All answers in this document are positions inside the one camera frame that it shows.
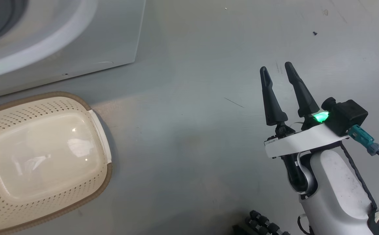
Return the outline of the white front-load washing machine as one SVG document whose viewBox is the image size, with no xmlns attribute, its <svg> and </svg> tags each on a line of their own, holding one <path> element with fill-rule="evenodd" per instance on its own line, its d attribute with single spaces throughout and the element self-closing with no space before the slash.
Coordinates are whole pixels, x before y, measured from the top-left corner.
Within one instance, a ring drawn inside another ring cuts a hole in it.
<svg viewBox="0 0 379 235">
<path fill-rule="evenodd" d="M 0 0 L 0 96 L 133 63 L 146 0 Z"/>
</svg>

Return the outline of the cream perforated laundry basket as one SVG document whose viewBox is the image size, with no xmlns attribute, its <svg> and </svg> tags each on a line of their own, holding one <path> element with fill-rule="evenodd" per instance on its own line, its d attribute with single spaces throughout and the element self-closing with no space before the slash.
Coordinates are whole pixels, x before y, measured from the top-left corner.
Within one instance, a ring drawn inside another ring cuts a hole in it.
<svg viewBox="0 0 379 235">
<path fill-rule="evenodd" d="M 0 105 L 0 235 L 91 202 L 111 176 L 105 131 L 81 97 L 49 92 Z"/>
</svg>

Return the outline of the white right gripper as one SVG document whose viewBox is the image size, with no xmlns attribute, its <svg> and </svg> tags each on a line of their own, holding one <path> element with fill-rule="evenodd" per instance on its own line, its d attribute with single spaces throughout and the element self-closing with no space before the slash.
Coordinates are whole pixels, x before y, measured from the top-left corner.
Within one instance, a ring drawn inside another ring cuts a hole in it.
<svg viewBox="0 0 379 235">
<path fill-rule="evenodd" d="M 298 75 L 291 62 L 285 63 L 289 83 L 293 86 L 299 106 L 300 118 L 319 112 L 320 108 L 305 83 Z M 264 142 L 267 157 L 275 159 L 294 153 L 316 149 L 348 138 L 348 135 L 337 136 L 327 125 L 319 124 L 308 130 L 296 133 L 285 125 L 288 116 L 282 111 L 273 92 L 272 79 L 265 66 L 260 68 L 262 95 L 265 118 L 268 126 L 276 125 L 276 134 Z"/>
</svg>

